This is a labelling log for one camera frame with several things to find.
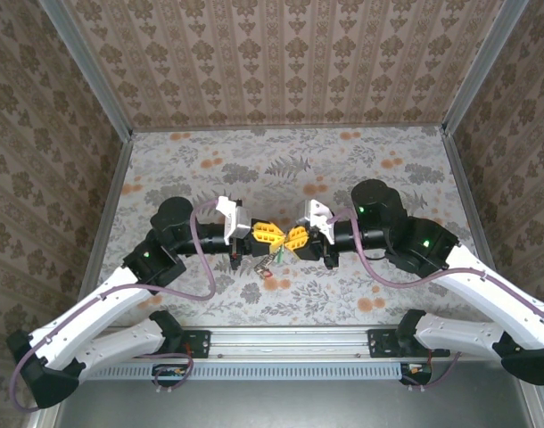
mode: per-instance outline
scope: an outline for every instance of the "table surface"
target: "table surface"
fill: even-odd
[[[437,370],[444,365],[437,364]],[[530,428],[517,380],[460,363],[425,392],[397,381],[190,381],[171,393],[149,382],[85,382],[57,428],[241,426],[293,428]]]
[[[437,127],[269,129],[147,133],[133,136],[134,150],[105,254],[101,280],[144,239],[149,219],[171,196],[193,205],[227,195],[243,199],[254,218],[293,226],[297,204],[317,199],[334,212],[351,206],[350,190],[367,178],[397,189],[409,215],[432,218],[474,249],[466,215]],[[205,212],[201,222],[222,221]],[[379,255],[371,251],[371,256]],[[227,256],[209,256],[217,295],[196,302],[158,294],[131,309],[118,325],[132,325],[168,309],[182,325],[372,325],[396,324],[407,309],[444,317],[478,319],[453,292],[437,284],[410,290],[385,288],[367,276],[355,254],[340,267],[285,254],[263,281],[245,258],[233,272]],[[170,287],[205,294],[208,280],[196,257]],[[391,280],[411,279],[387,261],[375,269]]]

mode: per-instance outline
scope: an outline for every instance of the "wall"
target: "wall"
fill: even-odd
[[[497,268],[544,300],[544,1],[528,4],[455,140]]]
[[[119,152],[38,3],[0,2],[0,427],[21,423],[4,338],[76,301]]]
[[[439,123],[502,0],[66,0],[140,131]]]

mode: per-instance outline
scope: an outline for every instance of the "floral tablecloth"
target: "floral tablecloth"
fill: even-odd
[[[147,133],[133,136],[134,151],[105,255],[104,280],[144,239],[149,219],[170,196],[193,205],[218,195],[243,197],[254,218],[287,231],[296,206],[318,199],[337,212],[351,206],[351,188],[379,178],[399,190],[408,213],[432,218],[474,248],[439,130],[428,128],[269,129]],[[199,220],[222,221],[216,212]],[[375,256],[379,251],[372,251]],[[156,309],[168,309],[183,325],[363,325],[394,324],[407,309],[448,317],[477,318],[464,300],[437,284],[388,289],[367,276],[355,254],[343,254],[333,271],[323,263],[285,254],[266,281],[245,258],[233,272],[224,255],[209,256],[217,295],[209,301],[158,294],[119,320],[131,325]],[[387,261],[374,262],[395,281],[411,276]],[[208,280],[196,257],[172,288],[205,294]]]

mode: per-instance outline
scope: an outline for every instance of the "cable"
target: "cable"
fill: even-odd
[[[173,386],[165,387],[165,386],[159,385],[159,376],[161,375],[161,373],[168,372],[169,370],[175,370],[175,368],[161,367],[160,370],[157,370],[155,372],[155,376],[153,377],[153,384],[157,387],[157,392],[159,391],[172,392],[173,390],[180,388],[181,386],[183,386],[183,383],[185,383],[185,381],[188,379],[188,377],[191,375],[194,369],[193,358],[188,354],[180,354],[180,353],[149,354],[149,355],[143,355],[140,358],[185,358],[188,360],[187,371],[185,372],[185,374],[183,374],[183,377]]]
[[[68,317],[66,317],[60,324],[58,324],[49,334],[47,334],[44,339],[42,339],[39,343],[34,345],[30,350],[28,350],[24,356],[19,360],[19,362],[16,364],[16,367],[14,368],[14,371],[12,372],[11,381],[9,385],[9,395],[11,398],[12,405],[24,413],[33,413],[38,410],[40,410],[39,407],[24,407],[21,403],[18,402],[16,399],[16,383],[18,381],[19,374],[22,370],[22,368],[26,365],[26,362],[37,353],[40,348],[42,348],[45,344],[50,343],[52,341],[52,338],[58,334],[66,325],[68,325],[74,318],[78,317],[80,314],[85,312],[87,309],[94,306],[98,301],[104,300],[106,297],[108,297],[110,294],[114,294],[115,292],[119,292],[121,290],[127,290],[129,288],[136,288],[136,289],[142,289],[142,290],[149,290],[150,292],[165,292],[167,294],[171,294],[173,296],[181,297],[184,299],[189,300],[196,300],[196,301],[204,301],[211,299],[217,290],[217,285],[215,282],[215,278],[212,274],[212,271],[210,270],[209,262],[207,261],[207,258],[205,257],[204,253],[202,252],[201,242],[199,240],[199,235],[197,234],[197,226],[196,226],[196,216],[199,211],[213,207],[217,205],[218,200],[208,201],[205,202],[193,209],[191,212],[191,218],[190,218],[190,227],[191,227],[191,234],[193,235],[193,243],[194,248],[197,251],[197,254],[201,258],[202,266],[204,267],[204,270],[209,277],[209,294],[205,296],[195,296],[194,294],[189,294],[186,292],[179,292],[177,290],[171,290],[168,288],[159,287],[157,285],[149,285],[149,284],[124,284],[124,285],[116,285],[112,287],[111,289],[95,296],[92,300],[89,300],[84,305],[76,309],[74,312],[72,312]]]
[[[508,287],[507,285],[502,283],[500,280],[498,280],[498,278],[496,278],[494,276],[490,276],[490,275],[485,275],[484,272],[482,272],[480,270],[477,270],[477,269],[473,269],[471,267],[455,267],[455,268],[452,268],[452,269],[446,269],[446,270],[442,270],[440,272],[435,272],[434,274],[429,275],[429,276],[427,276],[425,278],[418,279],[418,280],[410,282],[410,283],[403,283],[403,284],[394,283],[392,281],[389,281],[389,280],[383,278],[382,276],[379,276],[373,270],[373,268],[371,267],[371,265],[367,261],[367,259],[365,257],[365,254],[363,253],[363,245],[361,244],[361,235],[359,234],[359,225],[358,225],[357,219],[355,218],[355,211],[348,208],[348,209],[340,212],[336,216],[328,219],[327,224],[331,225],[331,224],[335,223],[337,220],[339,220],[342,217],[347,217],[351,221],[351,228],[353,229],[353,241],[355,243],[355,249],[356,249],[356,251],[357,251],[357,253],[359,255],[359,260],[361,261],[361,264],[363,265],[365,270],[368,272],[368,274],[371,275],[379,283],[381,283],[381,284],[383,284],[383,285],[385,285],[387,287],[396,288],[396,289],[401,290],[401,289],[405,289],[405,288],[417,287],[419,285],[429,283],[431,281],[434,281],[435,279],[441,278],[441,277],[446,276],[446,275],[472,274],[472,275],[479,276],[480,278],[488,280],[491,283],[497,285],[504,292],[508,293],[514,299],[516,299],[520,303],[522,303],[526,308],[531,310],[534,314],[536,314],[540,318],[544,319],[544,311],[539,309],[537,306],[531,304],[523,296],[521,296],[520,294],[518,294],[517,292],[512,290],[510,287]]]
[[[457,354],[454,356],[454,358],[450,362],[449,367],[446,369],[446,371],[443,374],[441,374],[437,380],[432,381],[432,382],[428,383],[427,385],[421,385],[419,382],[417,382],[415,379],[413,379],[412,377],[409,377],[409,376],[403,375],[403,379],[407,379],[409,382],[413,383],[412,385],[409,385],[409,388],[417,388],[420,391],[424,391],[427,388],[433,388],[433,387],[437,386],[438,384],[444,382],[444,380],[447,378],[447,376],[450,374],[450,372],[452,372],[452,369],[454,368],[454,366],[458,362],[458,359],[460,358],[461,355],[462,354],[460,352],[457,352]]]
[[[433,372],[433,350],[429,350],[429,358],[426,359],[426,364],[431,368],[431,373]]]

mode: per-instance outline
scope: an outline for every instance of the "yellow object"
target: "yellow object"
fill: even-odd
[[[290,251],[295,251],[306,245],[308,241],[308,232],[304,226],[297,226],[288,233],[288,239],[284,243]]]
[[[252,236],[259,243],[268,243],[268,252],[272,254],[284,243],[286,235],[274,223],[255,223],[252,227]]]

